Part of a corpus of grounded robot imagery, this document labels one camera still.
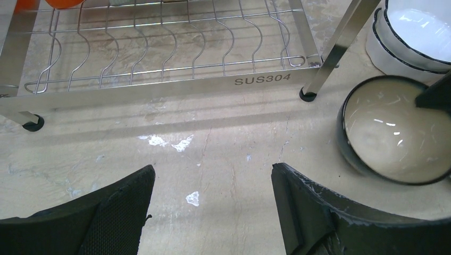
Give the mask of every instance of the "metal bar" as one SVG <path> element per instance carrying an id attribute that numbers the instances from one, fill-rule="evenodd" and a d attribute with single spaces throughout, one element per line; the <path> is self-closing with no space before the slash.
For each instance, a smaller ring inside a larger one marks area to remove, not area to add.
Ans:
<path id="1" fill-rule="evenodd" d="M 277 11 L 277 12 L 270 12 L 270 14 L 278 14 L 278 13 L 290 13 L 293 12 L 292 10 L 285 10 L 285 11 Z M 236 16 L 228 16 L 228 17 L 218 17 L 218 20 L 227 20 L 227 19 L 236 19 L 236 18 L 242 18 L 243 16 L 245 18 L 250 17 L 256 17 L 256 16 L 264 16 L 268 15 L 268 12 L 265 13 L 257 13 L 257 14 L 245 14 L 245 15 L 236 15 Z M 198 21 L 214 21 L 215 18 L 205 18 L 205 19 L 195 19 L 191 20 L 191 22 L 198 22 Z M 188 20 L 180 20 L 180 21 L 168 21 L 168 22 L 158 22 L 158 23 L 147 23 L 147 24 L 139 24 L 136 25 L 136 27 L 148 27 L 148 26 L 156 26 L 156 25 L 171 25 L 171 24 L 184 24 L 189 23 Z M 108 29 L 121 29 L 121 28 L 133 28 L 133 25 L 118 25 L 113 27 L 108 27 Z M 96 31 L 96 30 L 105 30 L 105 28 L 84 28 L 80 29 L 80 31 Z M 77 32 L 77 29 L 65 29 L 65 30 L 58 30 L 58 31 L 52 31 L 52 33 L 68 33 L 68 32 Z M 31 34 L 40 34 L 40 33 L 48 33 L 48 31 L 32 31 L 32 32 L 26 32 Z"/>
<path id="2" fill-rule="evenodd" d="M 169 33 L 171 33 L 171 35 L 172 35 L 172 38 L 174 38 L 174 49 L 172 50 L 172 52 L 171 52 L 171 55 L 163 62 L 163 64 L 161 65 L 161 82 L 163 82 L 164 81 L 164 66 L 165 66 L 165 64 L 169 61 L 169 59 L 171 59 L 172 58 L 172 56 L 174 55 L 174 53 L 176 52 L 176 50 L 177 50 L 177 37 L 176 37 L 176 35 L 174 34 L 174 32 L 172 32 L 169 28 L 167 28 L 165 25 L 164 25 L 164 23 L 163 23 L 163 0 L 161 0 L 160 1 L 160 24 L 161 24 L 161 27 L 163 28 L 163 29 L 165 29 L 166 31 L 168 31 Z"/>
<path id="3" fill-rule="evenodd" d="M 197 59 L 202 55 L 202 53 L 204 52 L 206 40 L 205 40 L 205 35 L 204 35 L 204 33 L 202 33 L 202 31 L 201 31 L 198 27 L 196 27 L 195 25 L 193 25 L 193 24 L 191 23 L 191 21 L 190 21 L 190 16 L 189 16 L 189 2 L 190 2 L 190 1 L 186 1 L 186 9 L 187 9 L 187 13 L 188 13 L 188 22 L 189 22 L 189 24 L 190 24 L 193 28 L 195 28 L 195 29 L 202 35 L 202 39 L 203 39 L 202 50 L 201 50 L 201 52 L 199 52 L 199 54 L 197 54 L 197 56 L 194 57 L 193 63 L 191 64 L 191 66 L 193 67 L 193 70 L 192 70 L 192 76 L 191 76 L 191 77 L 192 77 L 192 79 L 194 79 L 194 63 L 196 62 L 196 60 L 197 60 Z"/>
<path id="4" fill-rule="evenodd" d="M 235 45 L 235 35 L 233 34 L 233 31 L 227 27 L 226 24 L 222 23 L 221 21 L 218 20 L 218 14 L 216 13 L 216 7 L 214 5 L 214 1 L 212 0 L 213 3 L 213 12 L 214 12 L 214 18 L 216 19 L 216 22 L 222 26 L 224 26 L 225 28 L 227 28 L 227 30 L 229 30 L 230 34 L 232 35 L 232 44 L 230 45 L 229 50 L 222 55 L 222 75 L 225 76 L 226 75 L 226 56 L 232 51 L 233 46 Z"/>
<path id="5" fill-rule="evenodd" d="M 322 60 L 318 54 L 318 48 L 311 30 L 312 26 L 308 23 L 307 14 L 302 6 L 302 2 L 300 0 L 288 0 L 288 2 L 293 10 L 293 18 L 302 41 L 302 48 L 308 59 L 308 65 L 311 67 L 320 66 Z"/>
<path id="6" fill-rule="evenodd" d="M 301 89 L 301 93 L 315 97 L 335 66 L 365 25 L 380 0 L 353 0 L 338 24 L 324 51 L 324 63 L 313 81 Z"/>
<path id="7" fill-rule="evenodd" d="M 274 10 L 277 11 L 277 4 L 275 3 L 274 0 L 271 0 L 271 2 L 272 2 L 272 5 L 274 7 Z M 268 10 L 268 13 L 269 13 L 270 10 L 269 10 L 269 7 L 268 7 L 267 0 L 265 0 L 265 5 L 266 5 L 266 9 Z M 288 29 L 287 25 L 285 25 L 285 23 L 280 19 L 279 14 L 276 13 L 276 15 L 275 15 L 276 18 L 274 18 L 271 14 L 268 14 L 268 15 L 272 19 L 275 19 L 275 20 L 277 20 L 279 22 L 280 36 L 282 37 L 283 45 L 285 45 L 285 47 L 283 48 L 282 52 L 280 53 L 280 57 L 283 57 L 283 52 L 284 51 L 285 51 L 285 53 L 287 53 L 287 56 L 289 57 L 290 56 L 290 52 L 288 52 L 288 45 L 290 44 L 290 39 L 291 39 L 290 38 L 291 37 L 290 30 Z M 283 36 L 283 29 L 282 29 L 282 27 L 284 27 L 285 30 L 287 31 L 287 35 L 288 35 L 287 42 L 285 42 L 285 36 Z M 290 64 L 291 67 L 298 67 L 298 66 L 301 66 L 301 65 L 303 65 L 305 63 L 305 59 L 304 59 L 304 63 L 302 63 L 302 64 L 295 65 L 295 64 L 293 64 L 291 62 L 291 59 L 288 60 L 288 63 Z M 282 59 L 282 65 L 283 65 L 283 69 L 285 69 L 285 64 L 283 62 L 283 59 Z"/>
<path id="8" fill-rule="evenodd" d="M 290 60 L 293 58 L 304 58 L 303 56 L 291 56 L 291 57 L 283 57 L 283 59 L 285 60 Z M 268 58 L 268 59 L 256 59 L 255 63 L 260 63 L 260 62 L 267 62 L 267 61 L 279 61 L 280 58 L 279 57 L 275 57 L 275 58 Z M 229 66 L 229 65 L 239 65 L 239 64 L 250 64 L 252 63 L 252 60 L 247 60 L 247 61 L 240 61 L 240 62 L 232 62 L 232 63 L 225 63 L 225 66 Z M 223 66 L 223 64 L 209 64 L 209 65 L 198 65 L 198 66 L 194 66 L 195 69 L 197 68 L 208 68 L 208 67 L 219 67 L 219 66 Z M 189 70 L 191 69 L 191 66 L 185 66 L 185 67 L 175 67 L 175 68 L 168 68 L 165 69 L 165 71 L 181 71 L 181 70 Z M 161 69 L 158 70 L 151 70 L 151 71 L 142 71 L 142 72 L 136 72 L 134 73 L 134 75 L 138 75 L 138 74 L 149 74 L 149 73 L 158 73 L 161 72 Z M 116 78 L 116 77 L 123 77 L 123 76 L 129 76 L 131 73 L 121 73 L 121 74 L 109 74 L 109 75 L 104 75 L 103 78 Z M 99 79 L 100 76 L 91 76 L 91 77 L 83 77 L 83 78 L 73 78 L 72 81 L 85 81 L 85 80 L 93 80 L 93 79 Z M 46 81 L 46 83 L 57 83 L 57 82 L 68 82 L 69 79 L 60 79 L 60 80 L 50 80 L 50 81 Z M 36 84 L 35 82 L 27 82 L 26 86 L 30 86 L 30 85 L 34 85 Z"/>
<path id="9" fill-rule="evenodd" d="M 198 2 L 198 1 L 204 1 L 204 0 L 190 0 L 192 2 Z M 164 2 L 163 4 L 178 4 L 181 2 L 186 2 L 186 0 L 179 0 L 179 1 L 171 1 L 171 2 Z M 136 6 L 152 6 L 152 5 L 160 5 L 159 2 L 152 2 L 152 3 L 141 3 L 137 4 Z M 110 8 L 112 9 L 119 9 L 124 7 L 133 7 L 134 4 L 123 4 L 123 5 L 112 5 Z M 85 7 L 85 10 L 101 10 L 106 9 L 107 6 L 92 6 L 92 7 Z M 61 11 L 73 11 L 76 10 L 76 7 L 66 8 L 66 9 L 60 9 Z M 36 11 L 25 11 L 25 12 L 51 12 L 52 9 L 45 9 L 45 10 L 36 10 Z"/>
<path id="10" fill-rule="evenodd" d="M 258 52 L 258 50 L 260 49 L 260 47 L 262 47 L 263 44 L 263 34 L 262 34 L 262 30 L 260 30 L 260 28 L 252 21 L 250 21 L 249 19 L 247 19 L 246 17 L 244 17 L 244 11 L 243 11 L 243 7 L 241 5 L 241 0 L 238 0 L 239 6 L 240 6 L 240 11 L 241 11 L 241 17 L 243 17 L 243 20 L 248 22 L 249 24 L 252 24 L 260 33 L 260 43 L 258 45 L 258 47 L 255 49 L 255 51 L 252 53 L 252 66 L 254 68 L 254 73 L 256 72 L 255 70 L 255 54 Z"/>
<path id="11" fill-rule="evenodd" d="M 141 58 L 138 59 L 138 61 L 135 62 L 135 63 L 133 64 L 133 66 L 131 67 L 130 85 L 133 84 L 133 73 L 134 73 L 134 71 L 135 71 L 136 65 L 137 65 L 139 62 L 141 62 L 141 60 L 144 59 L 144 57 L 146 56 L 147 51 L 148 51 L 148 49 L 149 49 L 149 41 L 147 40 L 147 37 L 144 35 L 144 33 L 143 33 L 141 30 L 139 30 L 139 29 L 136 28 L 136 0 L 135 0 L 135 7 L 133 8 L 133 28 L 138 32 L 138 34 L 139 34 L 142 38 L 144 38 L 144 41 L 146 42 L 146 47 L 145 47 L 145 49 L 144 49 L 144 53 L 143 53 L 143 55 L 141 56 Z"/>
<path id="12" fill-rule="evenodd" d="M 48 57 L 48 65 L 47 65 L 47 68 L 45 68 L 45 69 L 41 72 L 41 74 L 39 75 L 38 82 L 37 82 L 36 87 L 35 87 L 35 90 L 34 90 L 34 92 L 33 92 L 35 95 L 37 95 L 38 93 L 39 93 L 39 94 L 40 94 L 40 93 L 45 93 L 45 92 L 47 91 L 48 83 L 45 84 L 44 89 L 43 89 L 42 91 L 39 91 L 39 84 L 40 84 L 40 81 L 41 81 L 41 79 L 42 79 L 42 75 L 43 75 L 45 72 L 47 72 L 46 79 L 48 80 L 48 79 L 50 78 L 50 68 L 52 68 L 52 66 L 55 65 L 55 63 L 60 59 L 60 56 L 61 56 L 61 51 L 62 51 L 61 43 L 60 43 L 60 41 L 56 38 L 56 34 L 55 34 L 55 33 L 53 33 L 53 34 L 51 33 L 52 25 L 53 25 L 53 15 L 54 15 L 54 13 L 55 13 L 55 10 L 52 12 L 52 17 L 50 18 L 50 25 L 48 26 L 48 35 L 51 36 L 51 38 L 52 38 L 52 44 L 51 44 L 51 46 L 50 46 L 50 47 L 51 47 L 51 48 L 50 48 L 50 54 L 49 54 L 49 57 Z M 55 19 L 55 29 L 56 29 L 56 26 L 58 25 L 58 20 L 59 20 L 59 18 L 60 18 L 60 12 L 58 11 L 58 13 L 56 14 L 56 19 Z M 54 48 L 54 46 L 55 46 L 55 41 L 58 43 L 58 49 L 59 49 L 59 51 L 58 51 L 58 55 L 56 56 L 55 61 L 52 62 L 52 58 L 53 58 L 53 48 Z"/>
<path id="13" fill-rule="evenodd" d="M 86 37 L 84 37 L 84 36 L 80 33 L 81 11 L 83 10 L 83 5 L 85 4 L 85 2 L 86 2 L 86 1 L 83 1 L 83 3 L 81 3 L 81 6 L 80 6 L 80 12 L 79 12 L 79 14 L 78 14 L 77 34 L 78 34 L 81 38 L 83 38 L 83 40 L 85 40 L 86 44 L 88 45 L 88 53 L 86 54 L 85 59 L 83 59 L 83 61 L 80 63 L 80 65 L 77 66 L 77 67 L 75 67 L 74 70 L 72 70 L 72 72 L 71 72 L 71 74 L 70 74 L 70 76 L 69 76 L 68 91 L 70 90 L 70 85 L 71 85 L 71 82 L 72 82 L 73 74 L 74 74 L 78 69 L 80 69 L 80 68 L 86 63 L 86 61 L 87 61 L 88 58 L 89 58 L 89 54 L 90 54 L 90 52 L 91 52 L 91 45 L 90 45 L 88 39 L 86 39 Z"/>
<path id="14" fill-rule="evenodd" d="M 105 71 L 110 68 L 113 63 L 116 61 L 116 59 L 119 56 L 119 43 L 116 40 L 116 38 L 114 38 L 114 36 L 112 36 L 110 33 L 108 33 L 108 17 L 110 16 L 110 3 L 108 2 L 108 8 L 106 9 L 106 20 L 105 20 L 105 34 L 107 34 L 109 37 L 111 37 L 111 39 L 114 40 L 114 42 L 116 43 L 116 55 L 113 58 L 113 61 L 111 61 L 111 63 L 109 65 L 107 65 L 105 68 L 102 69 L 102 72 L 100 74 L 100 81 L 99 81 L 99 89 L 102 88 L 102 80 L 103 80 L 103 75 L 105 73 Z"/>
<path id="15" fill-rule="evenodd" d="M 38 117 L 30 112 L 15 112 L 9 108 L 0 106 L 0 115 L 10 119 L 20 125 L 25 125 L 29 122 L 38 123 Z"/>
<path id="16" fill-rule="evenodd" d="M 77 106 L 96 106 L 108 104 L 126 104 L 135 100 L 172 96 L 199 95 L 215 93 L 240 93 L 243 90 L 262 90 L 274 88 L 274 86 L 292 86 L 294 82 L 310 80 L 318 68 L 306 68 L 297 71 L 285 70 L 274 72 L 262 72 L 259 74 L 240 74 L 231 76 L 220 76 L 217 78 L 201 78 L 196 80 L 166 81 L 131 85 L 123 87 L 102 88 L 95 90 L 77 90 L 70 92 L 44 93 L 37 96 L 20 96 L 11 98 L 1 98 L 0 108 L 5 107 L 16 111 L 33 111 L 39 109 L 68 108 Z M 247 80 L 252 80 L 259 76 L 275 78 L 276 76 L 290 79 L 281 79 L 278 82 L 253 82 L 246 84 Z"/>
<path id="17" fill-rule="evenodd" d="M 20 85 L 23 66 L 30 44 L 31 34 L 36 21 L 36 12 L 15 13 L 14 6 L 11 6 L 11 21 L 4 38 L 0 40 L 0 84 Z"/>

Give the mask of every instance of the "stacked bowls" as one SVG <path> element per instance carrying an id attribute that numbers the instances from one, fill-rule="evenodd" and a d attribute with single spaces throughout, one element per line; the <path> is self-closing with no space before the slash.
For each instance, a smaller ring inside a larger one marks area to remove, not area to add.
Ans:
<path id="1" fill-rule="evenodd" d="M 449 0 L 386 0 L 366 41 L 373 64 L 388 75 L 438 80 L 451 70 L 449 10 Z"/>

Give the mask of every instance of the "ceramic bowl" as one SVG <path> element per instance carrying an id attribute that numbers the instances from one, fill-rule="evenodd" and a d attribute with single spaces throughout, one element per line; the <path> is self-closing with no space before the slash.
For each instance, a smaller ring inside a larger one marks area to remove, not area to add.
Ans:
<path id="1" fill-rule="evenodd" d="M 378 34 L 405 62 L 432 71 L 451 70 L 451 1 L 386 0 Z"/>
<path id="2" fill-rule="evenodd" d="M 362 173 L 405 185 L 426 185 L 451 173 L 451 115 L 417 108 L 428 88 L 401 76 L 357 85 L 337 117 L 337 144 Z"/>
<path id="3" fill-rule="evenodd" d="M 374 66 L 385 74 L 409 77 L 424 83 L 436 81 L 446 74 L 446 72 L 429 71 L 411 65 L 396 57 L 387 49 L 381 42 L 377 31 L 377 21 L 381 18 L 380 13 L 381 8 L 377 9 L 374 13 L 373 26 L 370 28 L 366 39 L 366 52 L 370 56 Z"/>

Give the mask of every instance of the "dish rack leg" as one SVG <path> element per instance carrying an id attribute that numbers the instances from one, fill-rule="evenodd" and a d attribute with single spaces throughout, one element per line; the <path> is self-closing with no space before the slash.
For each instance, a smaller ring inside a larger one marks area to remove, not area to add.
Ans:
<path id="1" fill-rule="evenodd" d="M 323 65 L 312 82 L 300 89 L 299 96 L 303 101 L 312 102 L 315 100 L 316 94 L 318 94 L 379 3 L 380 0 L 353 0 L 351 2 L 335 33 L 333 33 L 333 36 L 327 43 L 323 53 Z"/>
<path id="2" fill-rule="evenodd" d="M 36 132 L 44 126 L 44 119 L 30 112 L 15 112 L 0 106 L 0 115 L 22 125 L 30 132 Z"/>

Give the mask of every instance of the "dusty floor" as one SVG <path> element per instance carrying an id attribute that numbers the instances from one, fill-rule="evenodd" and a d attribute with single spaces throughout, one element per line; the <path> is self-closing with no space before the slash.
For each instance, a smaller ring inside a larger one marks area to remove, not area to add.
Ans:
<path id="1" fill-rule="evenodd" d="M 303 2 L 322 48 L 350 1 Z M 390 213 L 450 216 L 448 180 L 424 187 L 375 180 L 357 174 L 336 148 L 339 106 L 356 84 L 381 74 L 365 53 L 368 24 L 311 104 L 300 101 L 299 81 L 40 111 L 46 125 L 37 133 L 0 117 L 0 218 L 27 217 L 152 164 L 154 218 L 143 228 L 140 254 L 283 254 L 270 179 L 278 162 Z M 198 204 L 187 202 L 197 194 Z"/>

